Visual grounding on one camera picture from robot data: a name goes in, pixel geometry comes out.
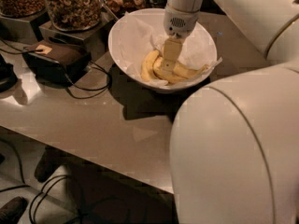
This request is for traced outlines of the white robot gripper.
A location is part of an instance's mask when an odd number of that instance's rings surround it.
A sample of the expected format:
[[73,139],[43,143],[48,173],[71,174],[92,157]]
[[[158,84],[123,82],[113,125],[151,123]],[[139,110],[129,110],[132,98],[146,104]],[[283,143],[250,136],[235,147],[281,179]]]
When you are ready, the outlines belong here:
[[164,10],[164,29],[170,36],[164,41],[162,68],[171,72],[182,51],[182,41],[193,31],[199,12],[179,11],[170,6]]

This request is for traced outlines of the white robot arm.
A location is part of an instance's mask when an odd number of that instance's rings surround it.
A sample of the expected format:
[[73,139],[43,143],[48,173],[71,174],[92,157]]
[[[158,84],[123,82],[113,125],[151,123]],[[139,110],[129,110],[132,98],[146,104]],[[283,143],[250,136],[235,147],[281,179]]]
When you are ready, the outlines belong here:
[[170,137],[178,223],[296,224],[298,0],[214,1],[269,65],[209,83],[179,109]]

